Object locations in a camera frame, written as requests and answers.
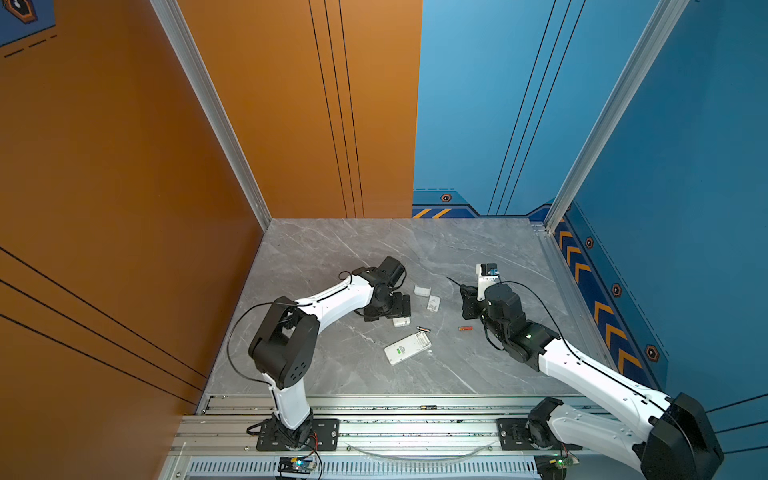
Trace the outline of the white battery cover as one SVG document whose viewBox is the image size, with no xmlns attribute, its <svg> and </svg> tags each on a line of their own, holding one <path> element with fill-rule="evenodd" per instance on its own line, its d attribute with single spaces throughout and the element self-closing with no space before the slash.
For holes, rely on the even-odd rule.
<svg viewBox="0 0 768 480">
<path fill-rule="evenodd" d="M 414 294 L 419 297 L 428 298 L 431 295 L 431 289 L 427 287 L 414 286 Z"/>
<path fill-rule="evenodd" d="M 438 296 L 430 295 L 427 302 L 427 310 L 430 312 L 438 312 L 441 299 Z"/>
</svg>

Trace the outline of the white TCL remote control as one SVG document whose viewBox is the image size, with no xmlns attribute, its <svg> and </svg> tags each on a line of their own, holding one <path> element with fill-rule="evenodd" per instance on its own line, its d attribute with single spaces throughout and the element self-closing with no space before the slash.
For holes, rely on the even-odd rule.
<svg viewBox="0 0 768 480">
<path fill-rule="evenodd" d="M 415 355 L 428 351 L 431 341 L 424 331 L 418 331 L 384 348 L 385 356 L 391 365 L 397 365 Z"/>
</svg>

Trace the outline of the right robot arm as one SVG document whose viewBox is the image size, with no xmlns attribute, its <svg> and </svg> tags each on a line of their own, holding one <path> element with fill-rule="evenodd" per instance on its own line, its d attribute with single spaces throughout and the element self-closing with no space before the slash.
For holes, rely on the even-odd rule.
<svg viewBox="0 0 768 480">
<path fill-rule="evenodd" d="M 463 285 L 462 316 L 478 319 L 490 345 L 532 370 L 555 378 L 607 411 L 581 413 L 546 397 L 528 414 L 529 443 L 544 450 L 584 447 L 647 479 L 711 479 L 725 460 L 701 403 L 636 383 L 579 351 L 559 328 L 527 319 L 510 282 Z"/>
</svg>

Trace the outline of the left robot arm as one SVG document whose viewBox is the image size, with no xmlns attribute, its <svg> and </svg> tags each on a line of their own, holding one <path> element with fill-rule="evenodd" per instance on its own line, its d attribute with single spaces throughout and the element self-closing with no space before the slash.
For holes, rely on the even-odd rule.
<svg viewBox="0 0 768 480">
<path fill-rule="evenodd" d="M 360 267 L 338 284 L 310 297 L 273 301 L 253 337 L 248 355 L 269 386 L 276 412 L 270 432 L 290 448 L 314 440 L 313 411 L 304 386 L 319 335 L 342 317 L 358 313 L 366 322 L 410 315 L 410 298 L 400 291 L 405 266 L 388 256 L 376 267 Z"/>
</svg>

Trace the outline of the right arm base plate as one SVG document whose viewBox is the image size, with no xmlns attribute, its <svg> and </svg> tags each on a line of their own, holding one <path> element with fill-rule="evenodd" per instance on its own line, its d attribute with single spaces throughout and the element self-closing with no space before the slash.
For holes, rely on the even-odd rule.
<svg viewBox="0 0 768 480">
<path fill-rule="evenodd" d="M 504 451 L 582 450 L 581 446 L 575 444 L 563 444 L 540 422 L 531 422 L 525 418 L 499 418 L 496 427 Z"/>
</svg>

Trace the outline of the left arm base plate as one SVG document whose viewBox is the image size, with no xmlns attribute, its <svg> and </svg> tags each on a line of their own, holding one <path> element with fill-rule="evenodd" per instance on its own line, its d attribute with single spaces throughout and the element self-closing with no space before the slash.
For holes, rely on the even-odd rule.
<svg viewBox="0 0 768 480">
<path fill-rule="evenodd" d="M 340 422 L 336 418 L 308 417 L 297 429 L 291 430 L 276 417 L 266 420 L 259 428 L 258 451 L 288 451 L 313 448 L 319 452 L 335 451 L 338 447 Z"/>
</svg>

